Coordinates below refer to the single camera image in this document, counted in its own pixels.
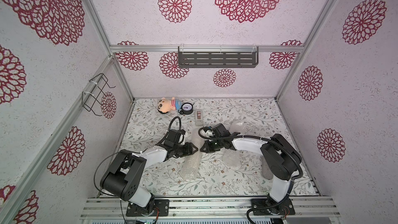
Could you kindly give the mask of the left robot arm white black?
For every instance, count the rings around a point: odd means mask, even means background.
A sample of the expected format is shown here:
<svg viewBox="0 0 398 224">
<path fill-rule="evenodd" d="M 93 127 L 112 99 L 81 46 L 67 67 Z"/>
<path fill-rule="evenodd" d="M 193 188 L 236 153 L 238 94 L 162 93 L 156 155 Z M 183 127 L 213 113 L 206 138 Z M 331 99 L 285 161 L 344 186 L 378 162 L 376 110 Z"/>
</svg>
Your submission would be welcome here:
<svg viewBox="0 0 398 224">
<path fill-rule="evenodd" d="M 170 130 L 153 147 L 143 152 L 119 151 L 100 181 L 100 187 L 119 199 L 151 209 L 154 195 L 140 186 L 144 171 L 171 158 L 191 156 L 198 148 L 184 141 L 184 130 Z"/>
</svg>

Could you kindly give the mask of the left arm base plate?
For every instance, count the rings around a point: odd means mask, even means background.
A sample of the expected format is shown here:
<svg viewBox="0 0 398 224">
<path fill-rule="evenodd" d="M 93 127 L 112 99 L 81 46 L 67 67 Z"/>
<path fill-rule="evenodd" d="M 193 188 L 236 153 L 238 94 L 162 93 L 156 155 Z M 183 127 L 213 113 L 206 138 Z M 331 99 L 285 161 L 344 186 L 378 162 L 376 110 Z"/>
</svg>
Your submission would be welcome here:
<svg viewBox="0 0 398 224">
<path fill-rule="evenodd" d="M 129 202 L 127 217 L 165 217 L 169 215 L 170 200 L 151 198 L 145 207 Z"/>
</svg>

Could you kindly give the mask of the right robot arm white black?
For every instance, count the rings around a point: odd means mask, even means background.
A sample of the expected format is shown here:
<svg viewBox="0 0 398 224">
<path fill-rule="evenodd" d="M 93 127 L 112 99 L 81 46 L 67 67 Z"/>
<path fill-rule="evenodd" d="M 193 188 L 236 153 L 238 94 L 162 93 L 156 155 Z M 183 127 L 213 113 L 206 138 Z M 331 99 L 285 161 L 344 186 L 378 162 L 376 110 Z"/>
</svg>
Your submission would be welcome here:
<svg viewBox="0 0 398 224">
<path fill-rule="evenodd" d="M 294 182 L 303 176 L 301 155 L 281 134 L 262 138 L 239 132 L 230 133 L 223 124 L 218 124 L 200 128 L 198 135 L 205 140 L 200 149 L 204 153 L 214 153 L 225 148 L 262 155 L 273 175 L 272 187 L 268 193 L 268 198 L 273 203 L 286 201 Z"/>
</svg>

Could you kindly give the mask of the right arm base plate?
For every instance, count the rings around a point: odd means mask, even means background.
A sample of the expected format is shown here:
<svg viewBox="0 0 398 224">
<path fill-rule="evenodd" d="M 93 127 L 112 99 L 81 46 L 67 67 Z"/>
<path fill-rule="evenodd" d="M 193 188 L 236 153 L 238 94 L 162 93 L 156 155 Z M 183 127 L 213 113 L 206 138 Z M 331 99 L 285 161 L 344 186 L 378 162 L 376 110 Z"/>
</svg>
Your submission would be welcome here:
<svg viewBox="0 0 398 224">
<path fill-rule="evenodd" d="M 264 215 L 295 215 L 295 209 L 293 207 L 292 201 L 290 198 L 282 202 L 281 204 L 271 207 L 275 205 L 273 199 L 268 198 L 260 198 L 260 199 L 252 199 L 251 207 L 254 208 L 255 216 L 264 216 Z"/>
</svg>

